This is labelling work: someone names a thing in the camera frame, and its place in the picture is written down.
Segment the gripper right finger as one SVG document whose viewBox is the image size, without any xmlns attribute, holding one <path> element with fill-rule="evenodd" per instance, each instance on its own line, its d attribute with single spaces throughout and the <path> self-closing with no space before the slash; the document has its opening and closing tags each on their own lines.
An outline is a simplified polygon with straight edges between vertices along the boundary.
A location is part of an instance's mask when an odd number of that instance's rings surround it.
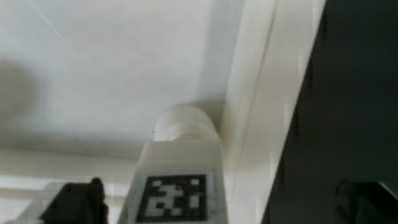
<svg viewBox="0 0 398 224">
<path fill-rule="evenodd" d="M 382 182 L 350 182 L 336 186 L 332 224 L 398 224 L 398 195 Z"/>
</svg>

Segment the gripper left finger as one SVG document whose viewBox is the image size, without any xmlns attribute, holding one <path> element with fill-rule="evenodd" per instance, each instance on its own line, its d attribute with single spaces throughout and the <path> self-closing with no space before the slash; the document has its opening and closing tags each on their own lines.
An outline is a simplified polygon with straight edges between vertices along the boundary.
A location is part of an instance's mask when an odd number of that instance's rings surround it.
<svg viewBox="0 0 398 224">
<path fill-rule="evenodd" d="M 99 178 L 89 183 L 69 182 L 39 216 L 44 224 L 108 224 L 105 186 Z"/>
</svg>

